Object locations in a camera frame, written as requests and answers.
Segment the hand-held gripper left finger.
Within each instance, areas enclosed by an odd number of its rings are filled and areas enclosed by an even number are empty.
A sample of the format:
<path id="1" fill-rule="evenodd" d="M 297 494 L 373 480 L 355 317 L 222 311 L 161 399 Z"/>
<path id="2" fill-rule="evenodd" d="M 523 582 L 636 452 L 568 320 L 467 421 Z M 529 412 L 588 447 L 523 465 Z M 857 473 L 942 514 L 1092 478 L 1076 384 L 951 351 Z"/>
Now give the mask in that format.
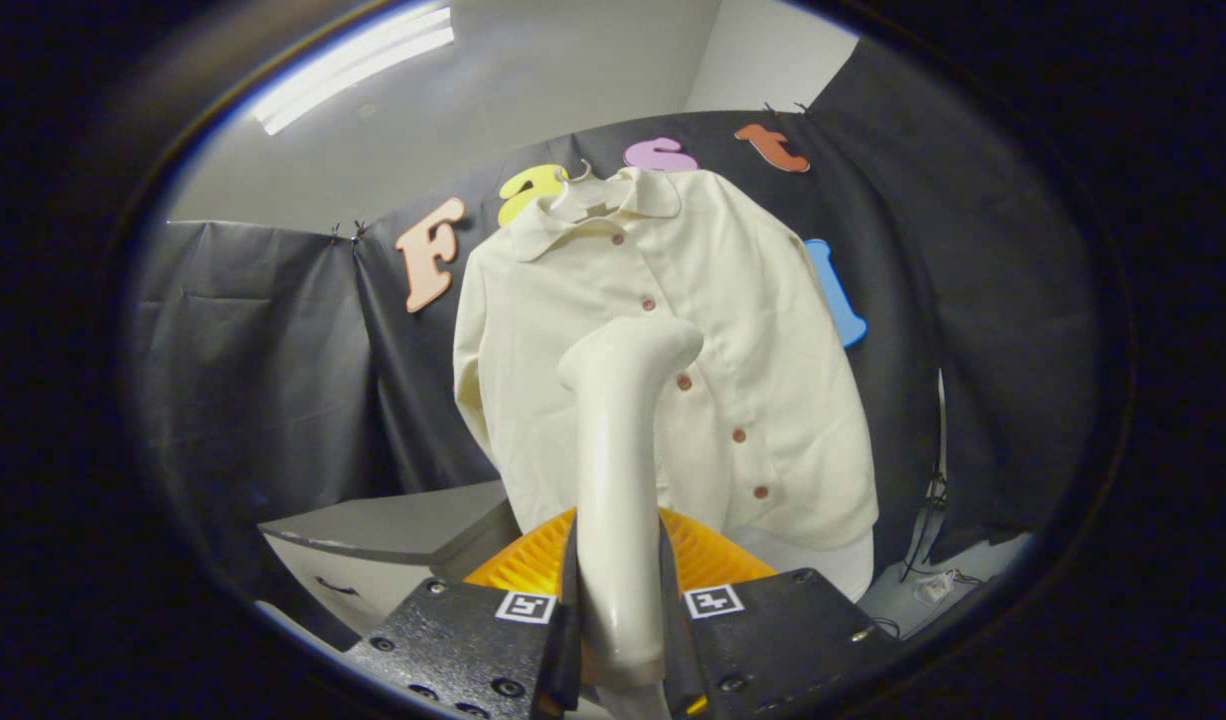
<path id="1" fill-rule="evenodd" d="M 347 653 L 385 683 L 481 719 L 562 719 L 581 692 L 575 515 L 457 580 L 427 576 Z"/>

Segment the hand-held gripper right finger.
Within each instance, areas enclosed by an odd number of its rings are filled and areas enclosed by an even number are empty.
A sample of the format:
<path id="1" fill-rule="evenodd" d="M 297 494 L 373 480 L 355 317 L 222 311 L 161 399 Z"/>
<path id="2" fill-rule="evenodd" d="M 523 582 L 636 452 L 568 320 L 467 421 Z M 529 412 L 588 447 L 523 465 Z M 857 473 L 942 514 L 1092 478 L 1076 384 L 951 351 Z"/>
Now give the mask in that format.
<path id="1" fill-rule="evenodd" d="M 660 527 L 672 719 L 810 718 L 896 655 L 897 637 L 819 572 L 774 572 L 680 511 Z"/>

